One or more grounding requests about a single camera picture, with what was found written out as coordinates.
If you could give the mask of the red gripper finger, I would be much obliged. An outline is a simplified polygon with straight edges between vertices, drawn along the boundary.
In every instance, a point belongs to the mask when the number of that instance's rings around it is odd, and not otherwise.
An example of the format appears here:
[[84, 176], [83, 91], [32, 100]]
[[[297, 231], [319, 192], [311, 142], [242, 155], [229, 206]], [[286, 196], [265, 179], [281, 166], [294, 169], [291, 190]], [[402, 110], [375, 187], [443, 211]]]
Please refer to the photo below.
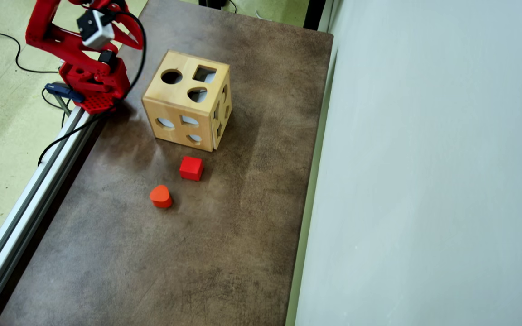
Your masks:
[[[128, 32], [122, 31], [116, 24], [122, 24]], [[114, 40], [133, 49], [142, 50], [144, 37], [139, 23], [134, 18], [114, 18], [112, 21]]]

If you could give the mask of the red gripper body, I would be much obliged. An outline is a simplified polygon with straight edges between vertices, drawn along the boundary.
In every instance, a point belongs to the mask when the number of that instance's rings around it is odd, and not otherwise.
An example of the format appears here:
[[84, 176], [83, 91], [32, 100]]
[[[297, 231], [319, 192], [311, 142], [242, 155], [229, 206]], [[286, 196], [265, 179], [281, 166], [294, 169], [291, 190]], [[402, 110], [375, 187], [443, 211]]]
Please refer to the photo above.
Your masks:
[[125, 0], [69, 0], [73, 5], [86, 8], [85, 15], [89, 16], [94, 10], [101, 13], [129, 13], [128, 5]]

